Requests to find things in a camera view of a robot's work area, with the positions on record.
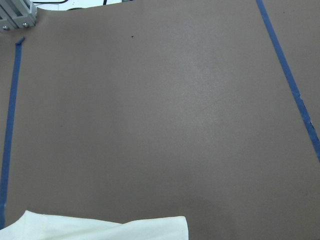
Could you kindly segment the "cream long-sleeve cat T-shirt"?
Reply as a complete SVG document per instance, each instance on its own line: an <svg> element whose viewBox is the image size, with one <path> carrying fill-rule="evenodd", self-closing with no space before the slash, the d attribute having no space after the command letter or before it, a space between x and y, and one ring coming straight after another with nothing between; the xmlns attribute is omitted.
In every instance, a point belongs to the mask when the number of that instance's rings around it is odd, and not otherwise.
<svg viewBox="0 0 320 240"><path fill-rule="evenodd" d="M1 229L2 240L187 240L184 216L117 223L97 219L25 211Z"/></svg>

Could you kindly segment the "aluminium frame post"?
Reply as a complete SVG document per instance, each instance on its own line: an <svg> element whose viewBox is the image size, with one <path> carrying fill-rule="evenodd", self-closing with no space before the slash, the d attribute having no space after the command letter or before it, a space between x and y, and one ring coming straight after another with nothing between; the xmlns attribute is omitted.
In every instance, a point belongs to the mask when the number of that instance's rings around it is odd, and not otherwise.
<svg viewBox="0 0 320 240"><path fill-rule="evenodd" d="M34 27L37 7L30 0L0 0L0 31Z"/></svg>

